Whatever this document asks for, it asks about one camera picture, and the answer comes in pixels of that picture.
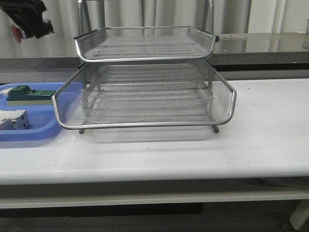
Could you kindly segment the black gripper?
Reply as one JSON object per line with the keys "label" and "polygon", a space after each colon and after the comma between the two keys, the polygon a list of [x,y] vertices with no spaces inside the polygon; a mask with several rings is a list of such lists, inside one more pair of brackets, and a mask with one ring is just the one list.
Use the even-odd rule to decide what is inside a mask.
{"label": "black gripper", "polygon": [[42,0],[2,0],[0,9],[14,21],[15,26],[36,36],[42,35],[42,14],[47,10]]}

